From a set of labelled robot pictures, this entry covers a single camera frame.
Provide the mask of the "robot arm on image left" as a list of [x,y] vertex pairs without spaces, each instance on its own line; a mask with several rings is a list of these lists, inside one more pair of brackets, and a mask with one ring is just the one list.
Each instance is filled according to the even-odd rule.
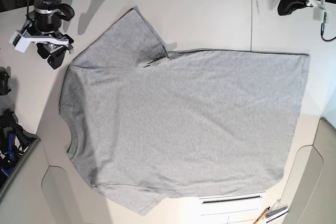
[[36,44],[38,54],[53,69],[57,69],[63,63],[66,52],[73,50],[74,42],[59,28],[63,22],[72,20],[75,11],[62,0],[33,0],[33,8],[26,14],[28,24],[24,34]]

